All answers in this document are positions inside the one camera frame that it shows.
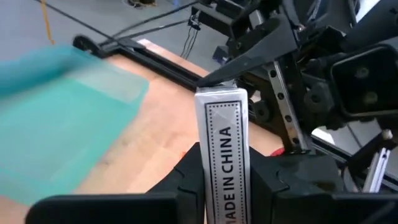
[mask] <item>screw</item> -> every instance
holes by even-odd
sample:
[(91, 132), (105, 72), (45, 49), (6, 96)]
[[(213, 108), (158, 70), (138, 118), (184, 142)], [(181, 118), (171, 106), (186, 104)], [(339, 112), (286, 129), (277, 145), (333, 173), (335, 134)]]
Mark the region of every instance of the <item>screw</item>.
[(297, 30), (298, 30), (299, 32), (301, 32), (301, 31), (303, 31), (304, 29), (305, 29), (305, 26), (300, 24)]
[(390, 129), (383, 130), (383, 132), (381, 134), (383, 135), (384, 140), (392, 139), (392, 132)]
[(369, 69), (366, 67), (359, 67), (356, 70), (355, 77), (358, 79), (365, 79), (369, 76)]
[(373, 91), (367, 92), (363, 98), (363, 103), (366, 105), (375, 104), (377, 103), (377, 101), (378, 101), (378, 95)]
[(321, 98), (320, 98), (318, 95), (312, 95), (312, 96), (311, 96), (311, 100), (312, 100), (314, 103), (319, 103), (319, 102), (321, 102)]
[(294, 143), (294, 144), (299, 144), (299, 143), (300, 143), (300, 141), (299, 141), (298, 138), (293, 138), (292, 140), (293, 140), (293, 143)]

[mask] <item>yellow cable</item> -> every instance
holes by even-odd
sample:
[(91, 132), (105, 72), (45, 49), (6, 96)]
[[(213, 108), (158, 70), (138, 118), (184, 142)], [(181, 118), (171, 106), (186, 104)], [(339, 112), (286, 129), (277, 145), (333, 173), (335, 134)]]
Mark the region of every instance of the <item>yellow cable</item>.
[(49, 22), (49, 17), (47, 16), (47, 8), (45, 5), (45, 0), (41, 0), (41, 3), (42, 3), (42, 10), (43, 10), (43, 16), (44, 16), (44, 22), (45, 22), (45, 29), (47, 30), (47, 38), (49, 39), (51, 44), (54, 45), (55, 42), (51, 37), (50, 22)]

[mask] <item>blurred teal object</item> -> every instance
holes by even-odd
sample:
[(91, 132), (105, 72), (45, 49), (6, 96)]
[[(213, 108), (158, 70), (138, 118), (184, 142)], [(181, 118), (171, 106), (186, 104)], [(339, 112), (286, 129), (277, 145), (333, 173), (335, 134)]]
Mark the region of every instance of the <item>blurred teal object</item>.
[(69, 46), (0, 63), (0, 195), (70, 194), (137, 114), (149, 83)]

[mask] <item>wooden table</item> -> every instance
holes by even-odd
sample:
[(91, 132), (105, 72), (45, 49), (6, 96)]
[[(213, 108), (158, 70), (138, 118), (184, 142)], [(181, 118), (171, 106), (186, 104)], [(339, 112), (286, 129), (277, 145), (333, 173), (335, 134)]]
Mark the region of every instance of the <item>wooden table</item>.
[[(201, 75), (193, 63), (141, 40), (153, 52)], [(139, 114), (76, 190), (78, 194), (141, 193), (165, 177), (182, 153), (198, 141), (193, 93), (136, 62), (115, 55), (108, 61), (150, 81)], [(250, 145), (264, 155), (282, 147), (274, 134), (250, 123)], [(0, 223), (24, 222), (28, 207), (0, 196)]]

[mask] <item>concrete floor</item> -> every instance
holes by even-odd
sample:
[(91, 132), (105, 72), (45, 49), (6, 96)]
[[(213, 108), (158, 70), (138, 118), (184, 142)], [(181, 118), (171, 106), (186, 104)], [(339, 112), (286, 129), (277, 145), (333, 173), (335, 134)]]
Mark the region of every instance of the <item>concrete floor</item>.
[[(193, 0), (161, 0), (156, 7), (134, 9), (126, 6), (123, 0), (47, 0), (47, 2), (62, 11), (76, 17), (79, 20), (112, 35), (117, 31), (144, 19), (175, 9), (177, 5), (186, 4)], [(362, 17), (377, 0), (366, 0), (363, 9), (359, 12)], [(50, 42), (47, 39), (42, 9), (34, 0), (0, 0), (0, 60), (19, 58), (21, 55), (35, 49), (40, 49)], [(49, 21), (53, 39), (57, 44), (69, 44), (76, 34), (85, 34), (95, 41), (102, 41), (104, 37), (63, 17), (57, 12), (48, 9)], [(153, 27), (162, 26), (172, 22), (188, 19), (190, 10), (185, 9), (162, 19), (147, 23), (126, 34), (132, 34)], [(206, 26), (201, 27), (195, 46), (189, 56), (189, 61), (213, 71), (219, 67), (218, 63), (211, 59), (214, 49), (218, 45), (225, 44), (227, 38)], [(138, 39), (146, 38), (150, 41), (180, 55), (183, 44), (188, 35), (188, 27), (185, 24), (143, 35)], [(362, 145), (374, 137), (380, 129), (376, 123), (352, 123), (351, 127)], [(327, 131), (334, 143), (348, 151), (355, 153), (358, 143), (354, 140), (348, 128), (339, 131)], [(393, 168), (398, 174), (398, 166)]]

